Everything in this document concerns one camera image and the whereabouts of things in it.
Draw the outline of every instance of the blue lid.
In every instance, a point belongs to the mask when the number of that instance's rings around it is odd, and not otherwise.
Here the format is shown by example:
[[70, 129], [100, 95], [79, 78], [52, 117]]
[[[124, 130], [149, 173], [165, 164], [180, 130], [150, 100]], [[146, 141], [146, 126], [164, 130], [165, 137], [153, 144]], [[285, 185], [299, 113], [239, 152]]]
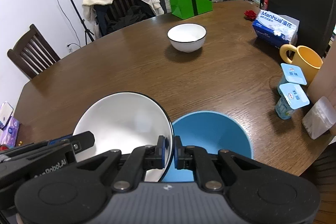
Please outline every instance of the blue lid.
[[283, 75], [285, 76], [287, 82], [307, 85], [307, 81], [300, 67], [281, 63], [281, 68], [283, 71]]
[[292, 109], [309, 105], [309, 99], [300, 85], [286, 83], [280, 85], [279, 88]]

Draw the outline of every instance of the wooden table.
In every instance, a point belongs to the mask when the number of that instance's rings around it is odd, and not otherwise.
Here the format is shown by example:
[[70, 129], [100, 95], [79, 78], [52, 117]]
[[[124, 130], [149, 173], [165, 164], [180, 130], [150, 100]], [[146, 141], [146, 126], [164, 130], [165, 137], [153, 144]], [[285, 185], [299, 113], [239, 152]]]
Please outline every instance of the wooden table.
[[215, 3], [214, 10], [184, 20], [207, 30], [203, 48], [176, 51], [167, 31], [182, 23], [165, 14], [123, 28], [75, 51], [25, 85], [16, 118], [24, 144], [71, 134], [97, 100], [137, 91], [157, 100], [172, 121], [197, 110], [234, 118], [252, 140], [255, 159], [300, 175], [322, 153], [330, 135], [309, 138], [303, 111], [281, 120], [278, 49], [256, 39], [245, 1]]

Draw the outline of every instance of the mug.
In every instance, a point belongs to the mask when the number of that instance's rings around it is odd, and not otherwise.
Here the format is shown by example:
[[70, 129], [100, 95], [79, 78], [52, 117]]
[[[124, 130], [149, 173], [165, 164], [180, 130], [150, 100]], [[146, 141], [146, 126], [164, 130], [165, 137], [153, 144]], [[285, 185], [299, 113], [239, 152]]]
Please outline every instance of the mug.
[[[295, 52], [293, 60], [290, 60], [287, 57], [287, 51]], [[299, 66], [301, 68], [307, 80], [307, 85], [312, 82], [323, 64], [321, 57], [311, 48], [306, 46], [295, 47], [291, 44], [284, 44], [280, 48], [280, 56], [286, 63]]]

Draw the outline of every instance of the screw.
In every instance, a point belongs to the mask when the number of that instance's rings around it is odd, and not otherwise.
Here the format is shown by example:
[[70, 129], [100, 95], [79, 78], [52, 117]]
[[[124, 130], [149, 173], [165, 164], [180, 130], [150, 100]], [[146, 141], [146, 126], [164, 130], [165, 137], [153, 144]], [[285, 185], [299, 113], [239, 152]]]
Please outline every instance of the screw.
[[222, 184], [216, 180], [210, 180], [205, 184], [205, 187], [207, 187], [210, 190], [217, 190], [220, 187], [222, 187]]
[[124, 181], [124, 180], [119, 180], [113, 185], [113, 187], [118, 189], [118, 190], [126, 190], [130, 186], [131, 186], [130, 183], [128, 181]]

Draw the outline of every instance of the white bowl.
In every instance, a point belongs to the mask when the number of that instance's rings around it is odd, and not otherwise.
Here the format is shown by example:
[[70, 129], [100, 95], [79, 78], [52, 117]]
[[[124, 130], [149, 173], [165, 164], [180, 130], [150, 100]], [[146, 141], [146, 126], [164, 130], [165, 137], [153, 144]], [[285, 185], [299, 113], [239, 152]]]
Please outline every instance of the white bowl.
[[149, 170], [145, 181], [157, 182], [166, 174], [173, 158], [173, 127], [164, 109], [153, 99], [134, 92], [109, 95], [94, 103], [80, 118], [74, 135], [91, 131], [94, 146], [76, 154], [82, 161], [111, 149], [129, 154], [146, 144], [156, 145], [163, 135], [169, 143], [165, 151], [165, 168]]
[[181, 52], [194, 52], [203, 46], [206, 29], [198, 24], [181, 24], [171, 28], [167, 36], [172, 46]]

